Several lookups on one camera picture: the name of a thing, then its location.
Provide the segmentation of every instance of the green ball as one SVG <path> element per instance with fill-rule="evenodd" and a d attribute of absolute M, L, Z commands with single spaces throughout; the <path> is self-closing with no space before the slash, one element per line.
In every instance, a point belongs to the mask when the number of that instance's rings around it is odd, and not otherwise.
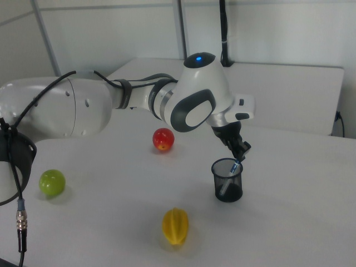
<path fill-rule="evenodd" d="M 39 189 L 48 196 L 56 196 L 63 192 L 66 179 L 58 170 L 45 171 L 39 179 Z"/>

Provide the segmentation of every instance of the metal connector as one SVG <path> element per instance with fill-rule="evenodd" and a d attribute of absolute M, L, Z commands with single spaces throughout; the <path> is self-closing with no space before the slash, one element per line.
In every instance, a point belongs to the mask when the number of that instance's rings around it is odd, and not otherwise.
<path fill-rule="evenodd" d="M 18 210 L 16 214 L 16 226 L 17 230 L 27 229 L 27 213 L 26 210 Z"/>

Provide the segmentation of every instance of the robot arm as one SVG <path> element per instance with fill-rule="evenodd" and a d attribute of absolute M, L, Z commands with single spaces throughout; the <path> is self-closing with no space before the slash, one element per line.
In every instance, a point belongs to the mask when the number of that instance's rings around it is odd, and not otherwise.
<path fill-rule="evenodd" d="M 50 77 L 30 78 L 1 87 L 0 117 L 14 124 L 24 108 L 53 80 Z M 188 57 L 179 81 L 169 75 L 137 81 L 117 80 L 114 84 L 108 80 L 65 78 L 30 109 L 18 125 L 18 131 L 33 142 L 93 135 L 105 128 L 113 108 L 127 107 L 144 108 L 179 132 L 191 131 L 207 121 L 215 135 L 240 161 L 250 149 L 239 135 L 239 121 L 254 117 L 254 98 L 233 95 L 221 63 L 209 53 Z M 3 197 L 16 196 L 5 147 L 0 144 L 0 170 L 5 175 L 0 180 L 0 205 L 4 204 Z M 29 154 L 26 160 L 33 161 L 33 151 Z M 17 168 L 22 185 L 26 185 L 28 166 Z"/>

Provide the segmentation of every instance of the wall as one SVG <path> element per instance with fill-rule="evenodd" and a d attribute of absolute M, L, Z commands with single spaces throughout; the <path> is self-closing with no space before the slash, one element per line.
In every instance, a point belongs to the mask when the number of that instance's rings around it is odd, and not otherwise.
<path fill-rule="evenodd" d="M 356 138 L 356 1 L 226 1 L 229 55 L 237 62 L 341 66 L 339 110 Z M 187 52 L 221 53 L 218 1 L 185 0 Z M 341 134 L 339 122 L 334 134 Z"/>
<path fill-rule="evenodd" d="M 110 74 L 135 57 L 183 58 L 172 0 L 38 0 L 61 73 Z"/>
<path fill-rule="evenodd" d="M 18 78 L 53 76 L 30 1 L 0 1 L 0 86 Z"/>

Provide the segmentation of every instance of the red apple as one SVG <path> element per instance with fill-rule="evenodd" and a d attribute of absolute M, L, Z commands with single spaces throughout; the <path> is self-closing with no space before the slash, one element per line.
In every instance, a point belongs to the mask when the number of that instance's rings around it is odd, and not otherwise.
<path fill-rule="evenodd" d="M 171 149 L 174 143 L 174 134 L 167 128 L 160 128 L 155 131 L 152 141 L 158 150 L 166 151 Z"/>

